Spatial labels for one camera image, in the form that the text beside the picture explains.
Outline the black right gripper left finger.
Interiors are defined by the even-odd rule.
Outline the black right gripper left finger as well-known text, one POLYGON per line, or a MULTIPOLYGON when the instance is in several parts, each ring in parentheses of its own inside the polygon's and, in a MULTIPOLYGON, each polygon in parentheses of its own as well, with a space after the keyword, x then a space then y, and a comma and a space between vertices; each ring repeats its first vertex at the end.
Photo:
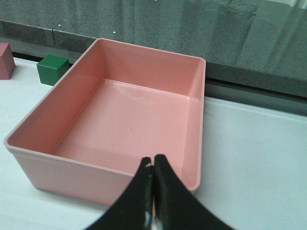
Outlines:
POLYGON ((121 196, 88 230, 150 230, 153 215, 153 165, 144 157, 121 196))

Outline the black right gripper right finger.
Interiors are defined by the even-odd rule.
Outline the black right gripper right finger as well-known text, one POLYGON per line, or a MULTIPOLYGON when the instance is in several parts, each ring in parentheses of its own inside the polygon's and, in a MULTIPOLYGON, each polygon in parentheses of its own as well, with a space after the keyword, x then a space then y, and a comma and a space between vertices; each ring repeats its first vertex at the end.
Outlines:
POLYGON ((231 230, 184 186, 166 156, 154 157, 154 212, 158 230, 231 230))

